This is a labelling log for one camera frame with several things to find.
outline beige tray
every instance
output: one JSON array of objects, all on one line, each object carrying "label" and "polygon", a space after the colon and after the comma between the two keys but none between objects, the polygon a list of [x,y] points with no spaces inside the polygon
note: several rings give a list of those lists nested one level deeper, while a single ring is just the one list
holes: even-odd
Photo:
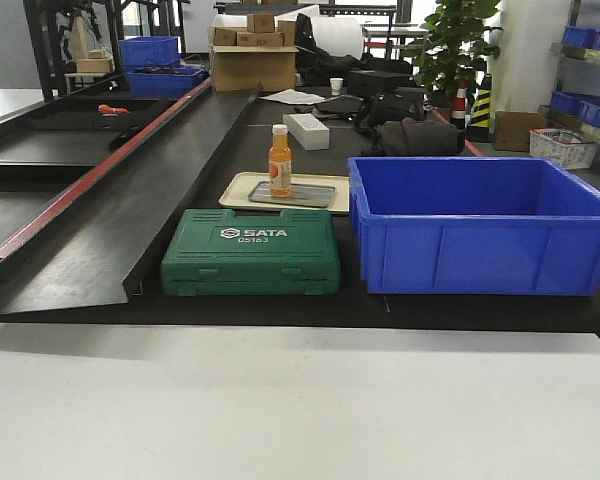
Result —
[{"label": "beige tray", "polygon": [[[247,210],[282,210],[283,208],[301,208],[314,210],[313,207],[302,207],[297,205],[281,205],[279,203],[252,202],[249,194],[256,185],[263,180],[269,180],[268,173],[241,172],[238,173],[218,199],[218,203],[227,208],[238,208]],[[330,175],[304,175],[294,173],[293,183],[306,183],[310,185],[324,185],[336,189],[333,201],[327,207],[332,213],[349,213],[349,177],[337,177]]]}]

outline white cup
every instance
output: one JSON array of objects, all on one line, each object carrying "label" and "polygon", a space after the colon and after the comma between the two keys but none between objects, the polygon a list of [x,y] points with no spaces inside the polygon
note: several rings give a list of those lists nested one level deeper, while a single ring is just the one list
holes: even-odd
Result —
[{"label": "white cup", "polygon": [[342,78],[332,78],[331,80],[331,95],[334,97],[340,95],[340,89],[342,88]]}]

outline orange tool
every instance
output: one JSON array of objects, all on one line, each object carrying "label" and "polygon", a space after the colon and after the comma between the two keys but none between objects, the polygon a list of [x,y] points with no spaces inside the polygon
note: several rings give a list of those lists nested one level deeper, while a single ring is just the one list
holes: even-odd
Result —
[{"label": "orange tool", "polygon": [[104,115],[122,115],[124,113],[129,113],[129,110],[126,108],[110,107],[104,103],[98,106],[98,111]]}]

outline black metal ramp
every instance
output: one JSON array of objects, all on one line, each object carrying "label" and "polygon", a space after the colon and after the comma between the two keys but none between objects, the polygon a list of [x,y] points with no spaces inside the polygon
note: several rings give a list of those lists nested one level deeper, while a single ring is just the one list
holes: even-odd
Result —
[{"label": "black metal ramp", "polygon": [[0,314],[126,302],[251,100],[207,89],[1,262]]}]

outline potted plant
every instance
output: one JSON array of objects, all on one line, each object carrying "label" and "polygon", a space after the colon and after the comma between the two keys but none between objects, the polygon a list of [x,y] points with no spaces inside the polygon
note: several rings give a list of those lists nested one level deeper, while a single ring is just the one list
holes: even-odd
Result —
[{"label": "potted plant", "polygon": [[500,27],[485,25],[485,20],[498,13],[500,0],[436,0],[436,10],[425,18],[421,28],[429,32],[414,46],[425,50],[414,56],[420,67],[416,76],[427,89],[429,100],[437,106],[452,104],[459,80],[466,80],[467,93],[476,91],[477,72],[486,72],[485,57],[500,53],[500,47],[489,43],[485,34]]}]

